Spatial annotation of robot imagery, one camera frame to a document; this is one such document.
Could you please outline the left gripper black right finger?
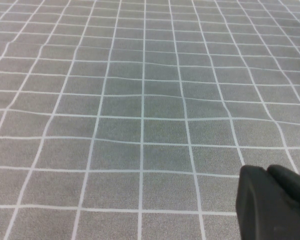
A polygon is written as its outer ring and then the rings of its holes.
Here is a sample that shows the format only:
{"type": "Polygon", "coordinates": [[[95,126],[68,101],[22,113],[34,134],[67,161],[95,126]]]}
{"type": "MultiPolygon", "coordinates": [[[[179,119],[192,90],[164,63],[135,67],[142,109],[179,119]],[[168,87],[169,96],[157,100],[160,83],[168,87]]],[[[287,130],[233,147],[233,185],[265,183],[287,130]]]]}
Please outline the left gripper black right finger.
{"type": "Polygon", "coordinates": [[[300,205],[300,175],[278,164],[270,165],[266,170],[280,187],[300,205]]]}

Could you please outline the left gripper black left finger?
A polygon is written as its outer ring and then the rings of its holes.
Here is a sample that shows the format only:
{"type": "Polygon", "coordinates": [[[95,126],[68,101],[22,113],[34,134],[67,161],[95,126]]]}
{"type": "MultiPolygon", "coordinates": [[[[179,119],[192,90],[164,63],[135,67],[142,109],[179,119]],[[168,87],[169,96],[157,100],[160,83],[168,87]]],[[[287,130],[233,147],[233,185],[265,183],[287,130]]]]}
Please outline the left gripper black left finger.
{"type": "Polygon", "coordinates": [[[240,169],[235,209],[243,240],[300,240],[300,205],[267,169],[240,169]]]}

